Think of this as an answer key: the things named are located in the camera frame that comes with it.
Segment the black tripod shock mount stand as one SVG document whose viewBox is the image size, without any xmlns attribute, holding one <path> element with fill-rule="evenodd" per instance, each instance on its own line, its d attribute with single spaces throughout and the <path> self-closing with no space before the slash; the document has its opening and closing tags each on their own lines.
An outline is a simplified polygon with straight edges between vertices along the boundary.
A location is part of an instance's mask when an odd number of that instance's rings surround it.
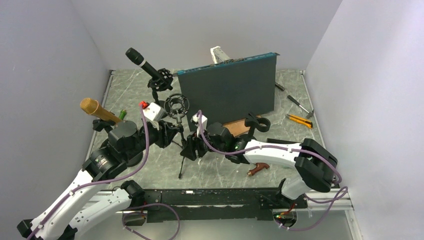
<svg viewBox="0 0 424 240">
<path fill-rule="evenodd" d="M 181 136 L 181 149 L 183 148 L 183 142 L 188 141 L 184 137 L 184 128 L 182 126 L 182 118 L 185 117 L 190 109 L 190 102 L 188 98 L 181 93 L 173 93 L 171 94 L 164 102 L 164 109 L 169 117 L 176 120 L 177 126 L 180 126 L 180 136 Z M 181 161 L 181 168 L 178 174 L 178 178 L 182 178 L 182 171 L 184 160 L 186 158 L 183 157 Z"/>
</svg>

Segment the black round base clip stand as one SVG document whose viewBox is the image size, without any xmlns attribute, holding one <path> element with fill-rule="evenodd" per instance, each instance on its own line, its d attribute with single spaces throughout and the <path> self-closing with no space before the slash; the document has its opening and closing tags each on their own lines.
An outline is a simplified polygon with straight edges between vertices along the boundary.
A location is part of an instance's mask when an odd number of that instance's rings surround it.
<svg viewBox="0 0 424 240">
<path fill-rule="evenodd" d="M 235 143 L 238 145 L 244 145 L 251 140 L 255 140 L 255 131 L 259 131 L 261 133 L 269 131 L 271 122 L 265 117 L 256 116 L 254 113 L 249 112 L 244 120 L 244 126 L 248 127 L 249 129 L 247 133 L 242 134 L 236 138 Z"/>
</svg>

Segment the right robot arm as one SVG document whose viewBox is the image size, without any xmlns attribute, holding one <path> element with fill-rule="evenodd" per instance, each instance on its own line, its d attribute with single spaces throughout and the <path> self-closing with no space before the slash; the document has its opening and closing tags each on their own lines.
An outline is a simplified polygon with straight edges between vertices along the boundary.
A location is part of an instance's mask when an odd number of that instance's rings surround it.
<svg viewBox="0 0 424 240">
<path fill-rule="evenodd" d="M 256 140 L 251 134 L 235 137 L 220 123 L 213 123 L 204 132 L 197 129 L 187 136 L 180 155 L 192 161 L 207 152 L 222 155 L 235 164 L 279 165 L 296 170 L 284 178 L 275 194 L 276 203 L 289 207 L 299 196 L 314 190 L 328 193 L 333 185 L 337 159 L 315 140 L 303 142 L 268 139 Z"/>
</svg>

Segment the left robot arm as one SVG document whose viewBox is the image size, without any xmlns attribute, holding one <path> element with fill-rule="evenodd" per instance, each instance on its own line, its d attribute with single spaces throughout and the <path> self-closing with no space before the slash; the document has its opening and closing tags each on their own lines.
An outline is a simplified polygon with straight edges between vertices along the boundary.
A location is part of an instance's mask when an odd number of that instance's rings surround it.
<svg viewBox="0 0 424 240">
<path fill-rule="evenodd" d="M 160 120 L 159 127 L 146 122 L 138 129 L 133 121 L 112 127 L 108 121 L 95 120 L 94 126 L 106 129 L 108 138 L 92 152 L 67 189 L 38 217 L 17 225 L 27 240 L 77 240 L 115 212 L 137 210 L 146 203 L 146 193 L 134 180 L 123 179 L 116 191 L 85 207 L 104 186 L 128 167 L 145 162 L 152 144 L 169 146 L 180 128 Z"/>
</svg>

